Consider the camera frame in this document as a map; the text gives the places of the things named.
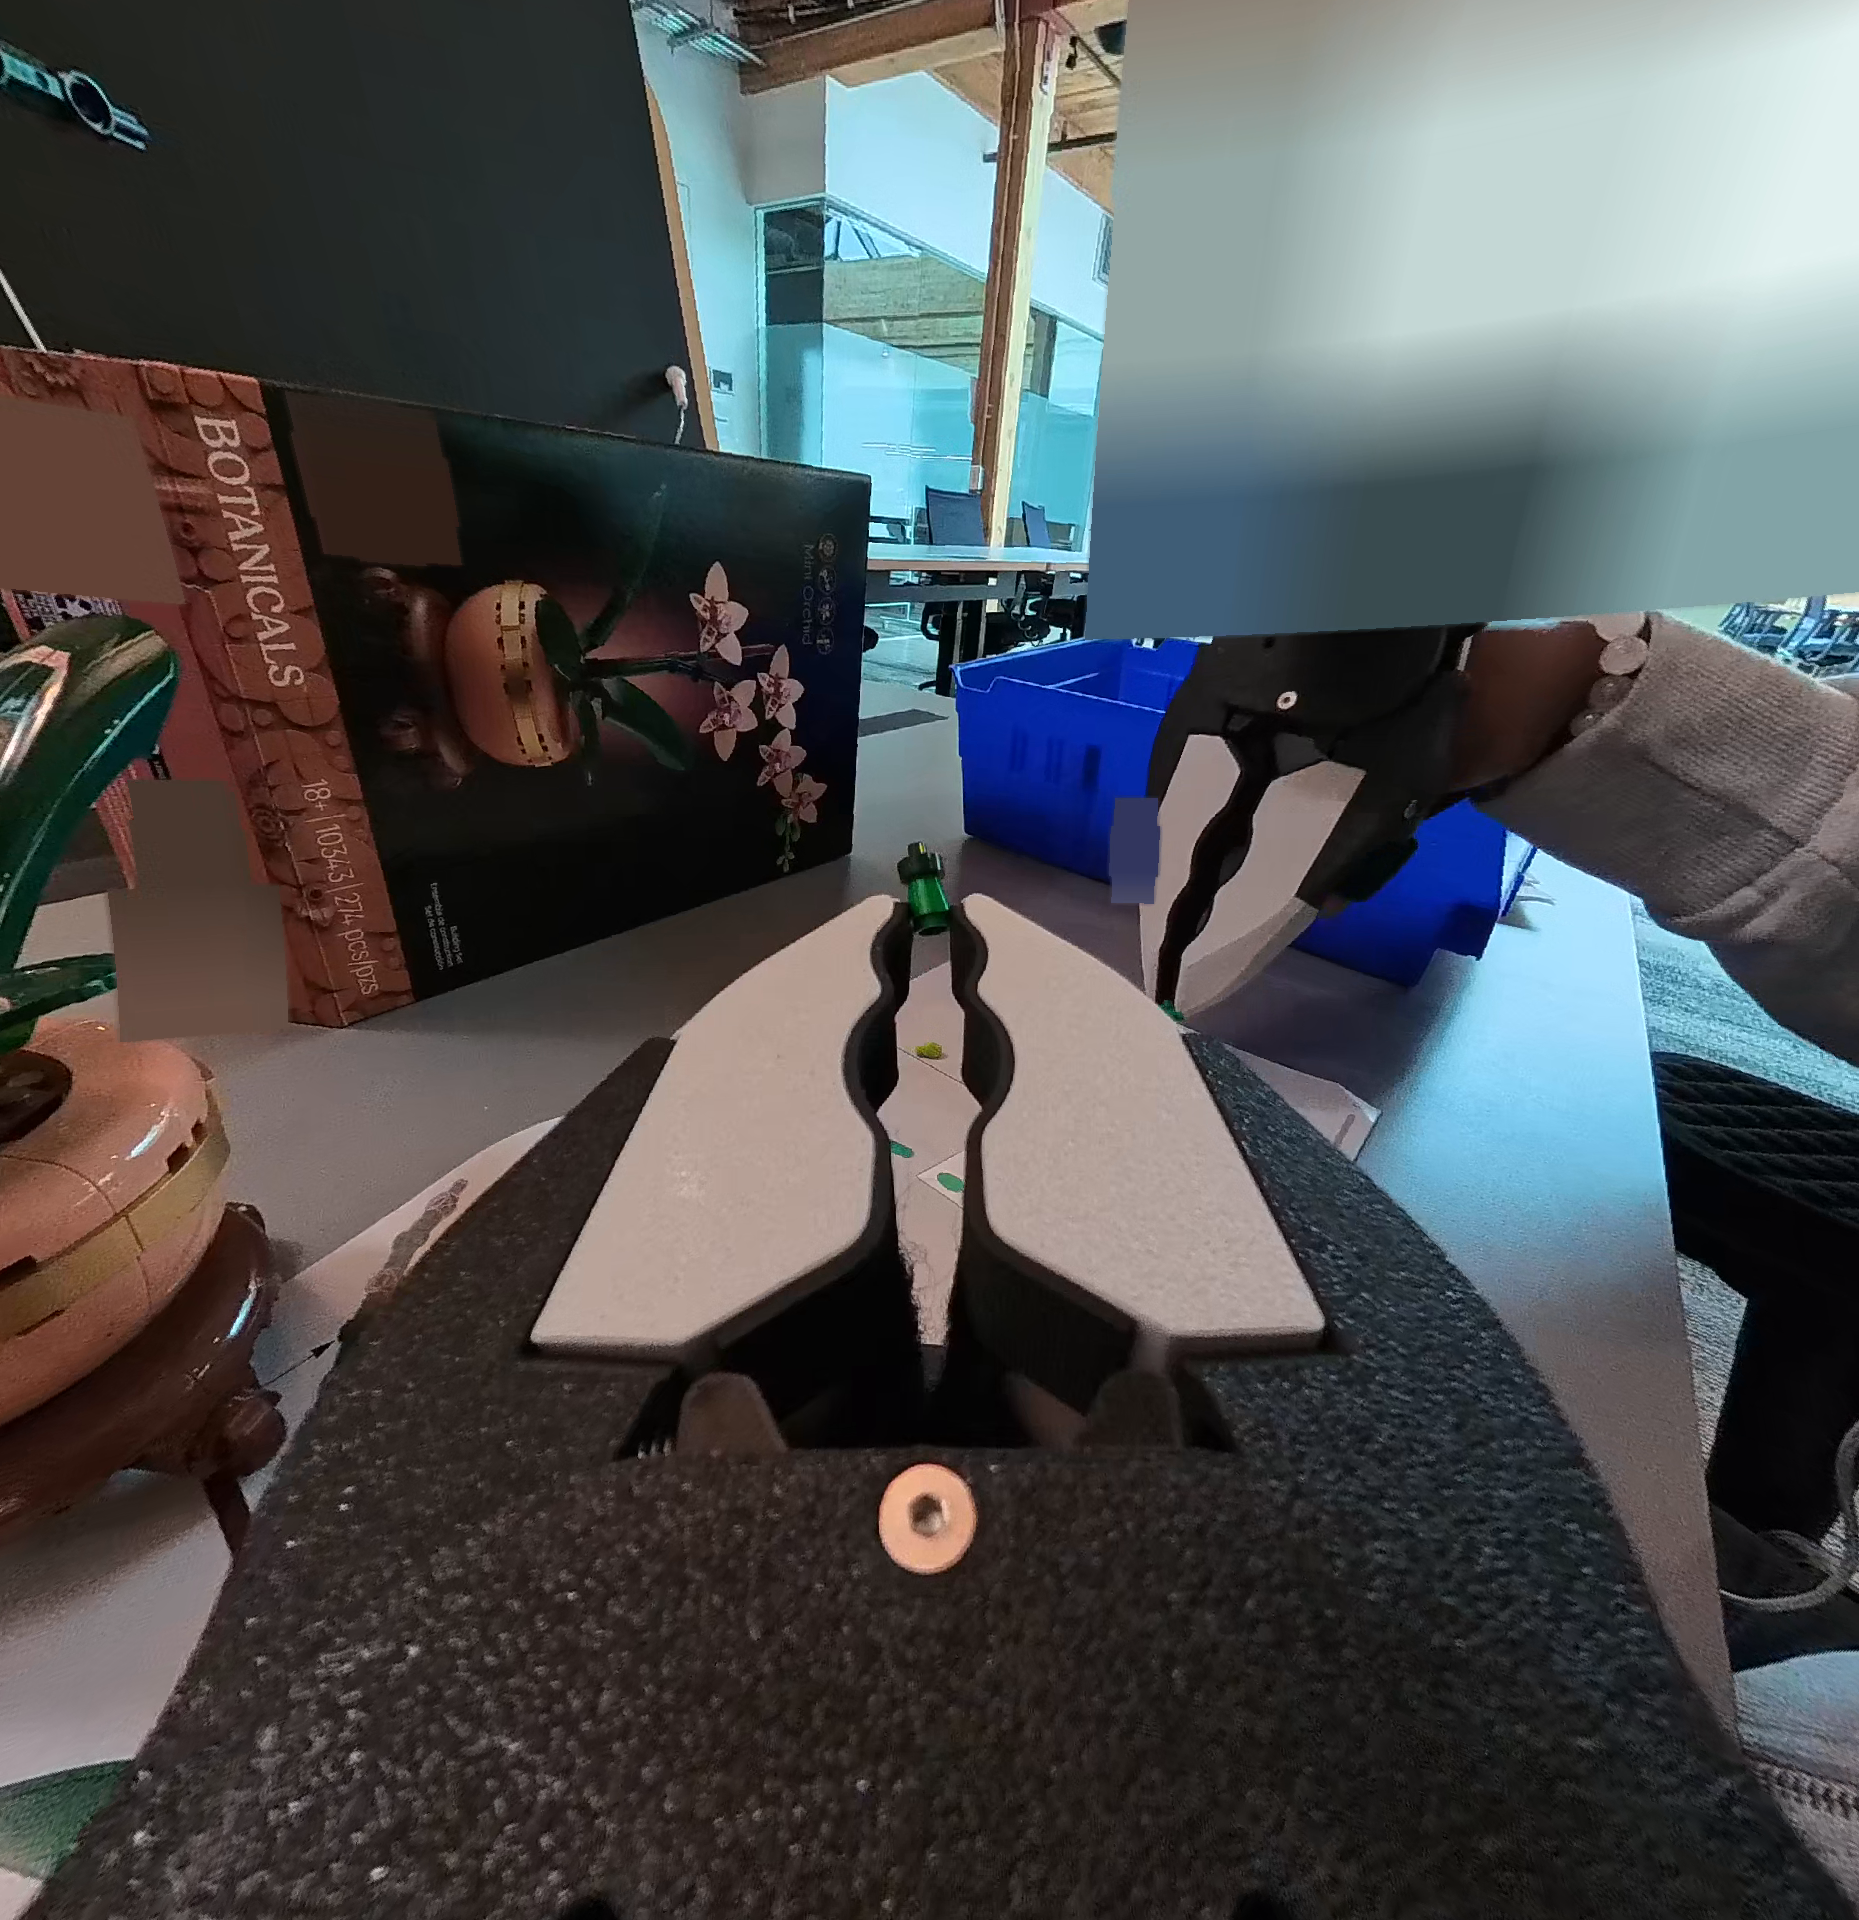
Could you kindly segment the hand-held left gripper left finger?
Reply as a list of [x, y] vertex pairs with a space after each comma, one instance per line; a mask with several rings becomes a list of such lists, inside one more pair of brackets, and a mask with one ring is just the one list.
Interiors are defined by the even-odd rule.
[[911, 921], [845, 910], [753, 966], [665, 1048], [530, 1350], [755, 1380], [806, 1405], [919, 1377], [894, 1149]]

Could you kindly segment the blue plastic bin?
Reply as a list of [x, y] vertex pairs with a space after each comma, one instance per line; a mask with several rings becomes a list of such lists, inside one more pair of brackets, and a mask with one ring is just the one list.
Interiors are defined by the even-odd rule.
[[[1206, 639], [1077, 639], [954, 670], [965, 834], [1108, 878], [1116, 801], [1147, 788], [1153, 738]], [[1297, 946], [1414, 987], [1441, 952], [1479, 957], [1515, 900], [1533, 847], [1461, 804], [1372, 900], [1311, 925]]]

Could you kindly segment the toy brick orchid pot model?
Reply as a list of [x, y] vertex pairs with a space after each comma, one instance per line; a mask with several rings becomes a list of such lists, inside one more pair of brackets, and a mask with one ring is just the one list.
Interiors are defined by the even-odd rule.
[[0, 658], [0, 1546], [123, 1472], [192, 1481], [230, 1552], [241, 1481], [286, 1443], [251, 1368], [279, 1271], [225, 1196], [213, 1076], [68, 1012], [115, 988], [105, 953], [20, 960], [78, 821], [157, 753], [179, 684], [123, 611], [67, 617]]

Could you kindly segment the teal toy brick beam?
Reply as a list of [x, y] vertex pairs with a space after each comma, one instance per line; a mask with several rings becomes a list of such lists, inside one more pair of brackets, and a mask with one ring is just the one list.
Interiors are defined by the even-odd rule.
[[149, 127], [113, 100], [92, 75], [72, 66], [39, 63], [1, 36], [0, 96], [135, 152], [149, 150]]

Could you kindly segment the white instruction booklet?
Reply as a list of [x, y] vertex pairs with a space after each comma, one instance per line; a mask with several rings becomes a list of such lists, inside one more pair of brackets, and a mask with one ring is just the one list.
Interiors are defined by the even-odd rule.
[[[1203, 1018], [1347, 1160], [1397, 1103], [1352, 1043], [1352, 976], [1282, 963], [1244, 1006]], [[259, 1342], [293, 1430], [364, 1295], [389, 1289], [552, 1127], [536, 1122], [438, 1175], [288, 1276]], [[149, 1739], [207, 1621], [231, 1549], [194, 1481], [126, 1472], [0, 1549], [0, 1916], [20, 1916]]]

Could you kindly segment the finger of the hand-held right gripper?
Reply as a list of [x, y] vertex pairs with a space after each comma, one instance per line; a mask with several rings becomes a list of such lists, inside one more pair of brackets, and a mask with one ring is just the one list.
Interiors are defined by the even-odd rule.
[[1217, 732], [1157, 732], [1147, 796], [1157, 804], [1157, 877], [1142, 907], [1142, 983], [1181, 980], [1236, 843], [1241, 765]]
[[1303, 900], [1308, 877], [1365, 779], [1295, 732], [1244, 732], [1226, 744], [1241, 768], [1236, 843], [1181, 980], [1153, 987], [1154, 1001], [1173, 997], [1184, 1013], [1224, 1003], [1318, 915]]

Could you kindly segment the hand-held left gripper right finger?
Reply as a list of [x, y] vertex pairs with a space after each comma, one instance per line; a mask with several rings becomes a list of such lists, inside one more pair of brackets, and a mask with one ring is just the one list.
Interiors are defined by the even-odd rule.
[[952, 1421], [1074, 1434], [1116, 1378], [1323, 1350], [1325, 1310], [1168, 1013], [987, 897], [952, 911], [950, 983], [975, 1102]]

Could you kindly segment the grey desk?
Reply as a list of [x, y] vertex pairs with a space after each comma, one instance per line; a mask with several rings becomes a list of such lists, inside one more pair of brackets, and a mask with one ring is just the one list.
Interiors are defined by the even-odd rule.
[[[292, 1269], [410, 1216], [760, 955], [889, 891], [906, 840], [940, 849], [965, 894], [1136, 971], [1133, 911], [1105, 883], [960, 840], [960, 814], [954, 720], [881, 732], [861, 742], [842, 863], [348, 1030], [207, 1043], [234, 1196], [290, 1242]], [[1414, 991], [1290, 952], [1212, 1028], [1379, 1106], [1361, 1170], [1518, 1337], [1733, 1724], [1630, 900], [1547, 856], [1531, 886], [1483, 957], [1441, 957]], [[197, 1484], [162, 1475], [126, 1475], [0, 1552], [0, 1786], [131, 1755], [225, 1569]]]

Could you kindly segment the white office table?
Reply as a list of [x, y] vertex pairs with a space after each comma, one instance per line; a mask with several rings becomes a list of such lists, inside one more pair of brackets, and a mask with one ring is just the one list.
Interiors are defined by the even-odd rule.
[[1033, 606], [1049, 629], [1084, 636], [1088, 554], [1015, 545], [871, 543], [868, 606]]

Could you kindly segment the toy orchid set box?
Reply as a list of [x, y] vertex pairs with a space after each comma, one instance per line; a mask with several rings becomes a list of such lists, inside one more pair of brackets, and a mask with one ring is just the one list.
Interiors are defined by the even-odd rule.
[[288, 1012], [343, 1026], [851, 847], [864, 473], [0, 345], [28, 446], [135, 452], [172, 581], [0, 585], [177, 661], [135, 784], [218, 782]]

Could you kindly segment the row of office chairs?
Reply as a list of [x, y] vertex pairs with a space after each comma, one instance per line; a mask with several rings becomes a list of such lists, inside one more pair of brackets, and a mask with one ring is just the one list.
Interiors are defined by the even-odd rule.
[[1714, 631], [1812, 680], [1859, 674], [1859, 592], [1735, 603]]

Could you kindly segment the wooden pillar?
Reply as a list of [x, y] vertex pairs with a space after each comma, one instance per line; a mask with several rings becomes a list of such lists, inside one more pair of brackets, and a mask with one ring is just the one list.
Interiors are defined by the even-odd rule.
[[980, 502], [984, 545], [1006, 543], [1033, 254], [1056, 97], [1053, 28], [1045, 4], [1006, 4], [999, 69], [995, 182], [971, 407], [971, 484]]

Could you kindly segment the person's right forearm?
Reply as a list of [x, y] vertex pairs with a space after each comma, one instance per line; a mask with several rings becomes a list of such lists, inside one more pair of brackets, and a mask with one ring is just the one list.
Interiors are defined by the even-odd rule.
[[1589, 620], [1586, 710], [1520, 782], [1462, 799], [1859, 1068], [1859, 674], [1807, 680], [1663, 612]]

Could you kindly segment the person's grey hoodie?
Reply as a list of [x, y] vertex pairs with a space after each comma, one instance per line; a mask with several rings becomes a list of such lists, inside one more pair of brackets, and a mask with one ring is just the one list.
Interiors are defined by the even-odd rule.
[[1859, 1916], [1859, 1651], [1735, 1677], [1744, 1756]]

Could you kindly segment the person's dark pants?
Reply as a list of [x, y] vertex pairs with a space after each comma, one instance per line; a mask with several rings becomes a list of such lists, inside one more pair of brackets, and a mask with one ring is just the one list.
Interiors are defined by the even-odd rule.
[[1859, 1118], [1653, 1053], [1674, 1252], [1742, 1300], [1704, 1484], [1735, 1674], [1859, 1651]]

